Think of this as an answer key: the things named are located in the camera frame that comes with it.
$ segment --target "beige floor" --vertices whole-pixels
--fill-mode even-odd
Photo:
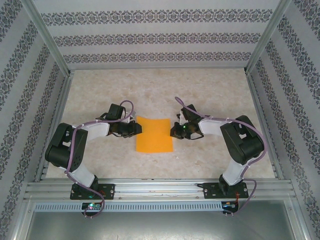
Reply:
[[[78,125],[109,110],[111,103],[128,99],[137,115],[177,120],[181,106],[174,97],[194,104],[197,111],[221,118],[247,115],[260,129],[243,69],[118,69],[77,70],[62,122]],[[218,178],[231,159],[222,137],[206,135],[191,140],[173,139],[174,152],[136,152],[136,137],[108,136],[85,147],[84,162],[98,178]],[[266,156],[252,165],[247,177],[274,178]],[[50,165],[47,178],[65,178]]]

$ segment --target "enclosure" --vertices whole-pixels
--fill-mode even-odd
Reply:
[[[320,239],[319,4],[1,0],[1,239]],[[205,115],[246,115],[266,137],[246,209],[225,217],[197,187],[227,168],[222,137],[146,154],[135,136],[108,136],[83,161],[114,198],[84,219],[88,201],[70,200],[72,182],[45,160],[57,126],[125,99],[173,126],[175,96]]]

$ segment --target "purple cable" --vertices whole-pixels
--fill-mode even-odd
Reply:
[[[70,168],[71,168],[71,165],[72,165],[72,161],[73,161],[73,158],[74,158],[74,150],[75,150],[75,145],[74,145],[74,142],[76,140],[76,133],[78,131],[78,129],[84,127],[84,126],[87,126],[87,125],[91,125],[91,124],[96,124],[96,123],[117,123],[117,122],[121,122],[123,120],[126,120],[128,118],[130,118],[130,116],[132,115],[132,113],[134,112],[134,103],[130,100],[124,100],[120,103],[120,106],[124,103],[130,103],[131,106],[132,106],[132,109],[131,109],[131,112],[124,118],[121,118],[121,119],[117,119],[117,120],[95,120],[95,121],[88,121],[88,122],[85,122],[79,126],[77,126],[74,130],[73,130],[73,134],[72,134],[72,140],[71,140],[71,149],[70,149],[70,158],[69,158],[69,162],[68,162],[68,166],[66,168],[66,170],[64,171],[64,173],[66,174],[66,176],[72,180],[74,183],[78,184],[80,187],[84,188],[84,189],[87,189],[89,191],[91,191],[92,193],[94,194],[97,194],[100,198],[101,198],[101,208],[100,210],[93,216],[90,216],[91,219],[95,218],[96,216],[98,216],[102,211],[103,209],[105,208],[105,198],[102,194],[100,194],[99,192],[79,183],[77,180],[75,180],[70,174]],[[86,212],[87,212],[88,208],[86,208],[84,210],[84,217],[86,218],[87,215],[86,215]]]
[[[254,188],[251,192],[251,194],[249,195],[248,199],[245,201],[245,203],[242,205],[242,207],[237,211],[237,213],[242,210],[249,202],[249,200],[252,198],[252,196],[254,195],[255,191],[256,191],[256,188],[257,188],[257,181],[254,180],[254,179],[251,179],[251,178],[244,178],[244,174],[245,172],[248,170],[248,168],[250,167],[251,164],[254,164],[256,162],[258,162],[259,160],[261,160],[267,153],[267,140],[266,138],[257,130],[255,129],[253,126],[243,122],[243,121],[239,121],[239,120],[236,120],[236,119],[230,119],[230,118],[218,118],[218,117],[211,117],[211,116],[207,116],[207,115],[203,115],[197,111],[194,111],[192,110],[191,108],[187,107],[184,102],[177,96],[174,97],[174,99],[180,104],[182,105],[185,109],[188,109],[189,111],[191,111],[192,113],[194,114],[197,114],[199,115],[200,117],[202,118],[205,118],[205,119],[210,119],[210,120],[215,120],[215,121],[219,121],[219,122],[234,122],[234,123],[237,123],[237,124],[241,124],[241,125],[244,125],[248,128],[250,128],[251,130],[255,131],[256,134],[258,134],[258,136],[260,137],[260,139],[262,140],[263,142],[263,152],[262,154],[257,157],[255,160],[251,161],[250,163],[248,163],[248,165],[243,169],[240,177],[244,180],[244,181],[252,181],[254,182]]]

